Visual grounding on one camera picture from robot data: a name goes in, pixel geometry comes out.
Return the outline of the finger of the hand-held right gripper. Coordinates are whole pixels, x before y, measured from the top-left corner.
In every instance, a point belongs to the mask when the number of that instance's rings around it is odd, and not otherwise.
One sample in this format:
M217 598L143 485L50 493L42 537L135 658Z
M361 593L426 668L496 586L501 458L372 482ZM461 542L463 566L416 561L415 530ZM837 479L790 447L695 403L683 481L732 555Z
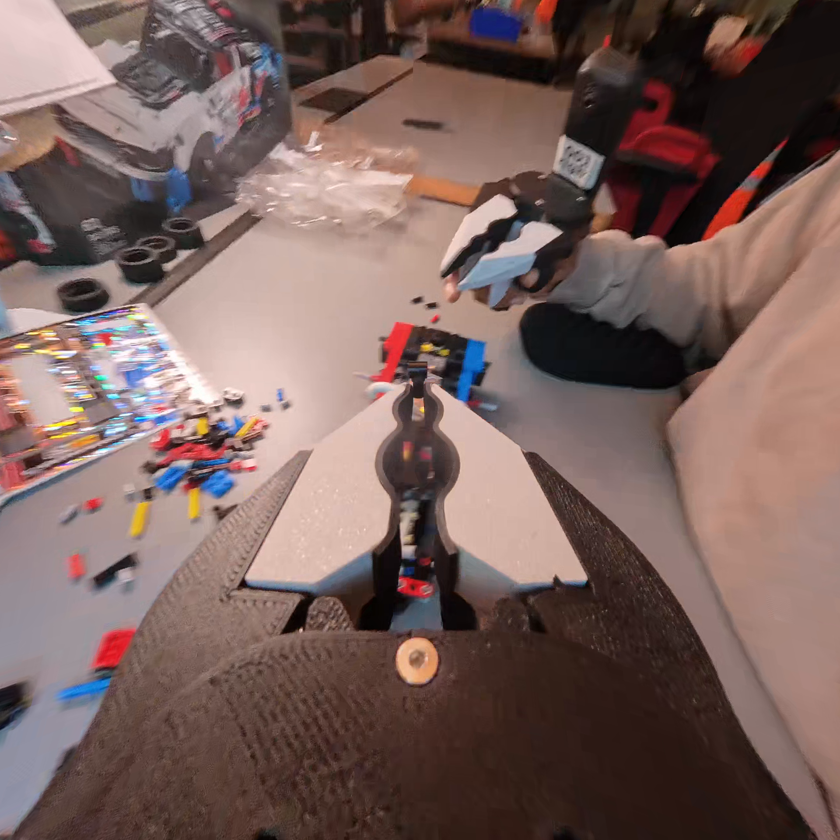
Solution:
M478 205L464 217L452 237L440 265L440 276L451 276L472 256L501 245L518 215L518 206L507 195L494 195Z
M507 292L514 280L533 268L539 252L558 243L563 235L561 228L548 223L522 225L517 237L467 259L458 271L458 291L488 288L490 292Z

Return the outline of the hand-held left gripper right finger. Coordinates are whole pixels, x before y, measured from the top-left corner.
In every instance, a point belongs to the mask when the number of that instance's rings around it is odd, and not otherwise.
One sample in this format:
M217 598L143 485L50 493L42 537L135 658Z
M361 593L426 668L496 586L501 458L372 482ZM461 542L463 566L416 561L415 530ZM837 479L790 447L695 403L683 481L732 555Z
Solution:
M455 551L454 593L586 587L587 573L520 446L439 385L428 394L454 468L441 497L444 544Z

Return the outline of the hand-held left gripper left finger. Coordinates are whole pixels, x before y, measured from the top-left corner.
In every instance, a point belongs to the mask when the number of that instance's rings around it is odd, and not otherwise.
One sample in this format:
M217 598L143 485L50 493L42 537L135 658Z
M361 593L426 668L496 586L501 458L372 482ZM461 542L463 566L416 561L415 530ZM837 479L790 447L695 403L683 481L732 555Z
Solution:
M382 395L311 451L245 574L250 589L371 592L373 551L389 532L392 497L376 468L397 429Z

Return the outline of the lego car model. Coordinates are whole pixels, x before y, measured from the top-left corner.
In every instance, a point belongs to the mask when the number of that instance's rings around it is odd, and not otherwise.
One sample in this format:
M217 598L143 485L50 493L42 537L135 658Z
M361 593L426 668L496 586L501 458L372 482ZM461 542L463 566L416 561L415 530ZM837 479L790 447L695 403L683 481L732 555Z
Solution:
M434 412L426 409L414 383L425 374L425 383L440 385L455 399L480 414L494 413L498 404L487 398L482 386L490 368L486 344L468 339L437 325L396 322L380 338L382 368L368 375L366 389L371 399L413 385L411 417L401 433L395 457L395 487L400 499L399 540L402 565L397 580L399 602L430 602L437 593L434 569L434 513L436 475L432 423Z

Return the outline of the pile of mixed lego pieces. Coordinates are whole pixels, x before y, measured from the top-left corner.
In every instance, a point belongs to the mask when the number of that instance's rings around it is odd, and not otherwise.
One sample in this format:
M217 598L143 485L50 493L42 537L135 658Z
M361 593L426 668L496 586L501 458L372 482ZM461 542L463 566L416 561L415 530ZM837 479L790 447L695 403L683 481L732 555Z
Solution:
M99 703L197 543L267 476L297 406L199 416L2 505L2 740Z

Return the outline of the lego set box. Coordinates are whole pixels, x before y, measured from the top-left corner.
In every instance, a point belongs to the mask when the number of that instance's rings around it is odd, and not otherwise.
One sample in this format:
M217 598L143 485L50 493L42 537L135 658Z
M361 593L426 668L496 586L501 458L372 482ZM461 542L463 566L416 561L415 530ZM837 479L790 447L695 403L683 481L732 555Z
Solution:
M54 2L116 83L2 117L2 267L109 260L193 221L291 129L277 6Z

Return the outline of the lego instruction booklet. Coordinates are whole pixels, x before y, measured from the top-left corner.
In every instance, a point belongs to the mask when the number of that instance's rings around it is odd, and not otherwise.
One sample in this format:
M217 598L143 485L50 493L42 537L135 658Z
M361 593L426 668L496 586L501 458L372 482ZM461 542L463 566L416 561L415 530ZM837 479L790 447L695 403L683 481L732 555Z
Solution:
M116 83L52 1L1 2L1 116Z

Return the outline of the red office chair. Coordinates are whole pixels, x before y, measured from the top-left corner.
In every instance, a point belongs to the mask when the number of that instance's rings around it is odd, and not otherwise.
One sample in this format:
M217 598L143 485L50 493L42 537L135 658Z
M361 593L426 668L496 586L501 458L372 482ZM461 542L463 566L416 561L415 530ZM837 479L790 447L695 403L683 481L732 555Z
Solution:
M611 163L611 228L665 238L720 160L709 139L669 122L676 95L647 80Z

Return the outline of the black quilted chair seat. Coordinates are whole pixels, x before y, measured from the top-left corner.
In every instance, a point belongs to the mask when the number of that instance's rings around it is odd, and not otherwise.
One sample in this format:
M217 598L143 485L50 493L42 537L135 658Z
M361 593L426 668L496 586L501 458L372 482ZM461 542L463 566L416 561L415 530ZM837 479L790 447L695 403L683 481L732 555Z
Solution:
M616 328L560 304L530 306L519 334L530 363L562 381L658 391L686 378L681 348L659 332Z

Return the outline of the clear plastic bag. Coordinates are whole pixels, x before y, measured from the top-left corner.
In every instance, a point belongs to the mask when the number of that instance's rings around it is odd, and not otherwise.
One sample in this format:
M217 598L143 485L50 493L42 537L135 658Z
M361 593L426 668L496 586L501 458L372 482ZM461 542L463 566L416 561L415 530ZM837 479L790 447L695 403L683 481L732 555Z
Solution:
M253 215L289 227L357 234L403 213L418 163L412 146L320 125L304 139L289 132L237 179L234 199Z

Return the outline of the orange traffic cone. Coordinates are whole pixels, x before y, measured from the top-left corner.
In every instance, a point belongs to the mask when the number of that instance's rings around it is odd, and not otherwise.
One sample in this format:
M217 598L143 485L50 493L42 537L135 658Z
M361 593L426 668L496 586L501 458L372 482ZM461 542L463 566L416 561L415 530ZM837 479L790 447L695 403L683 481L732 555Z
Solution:
M756 197L762 183L769 176L780 153L788 143L789 138L781 141L773 151L759 163L736 190L720 206L715 216L709 222L701 241L705 242L715 237L720 231L739 223L748 211Z

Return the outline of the holographic sticker sheet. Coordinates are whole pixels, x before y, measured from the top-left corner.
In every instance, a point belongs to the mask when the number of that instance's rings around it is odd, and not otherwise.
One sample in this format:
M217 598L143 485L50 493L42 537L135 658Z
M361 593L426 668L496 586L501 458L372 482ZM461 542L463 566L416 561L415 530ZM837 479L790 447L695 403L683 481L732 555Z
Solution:
M223 403L152 309L2 337L1 505Z

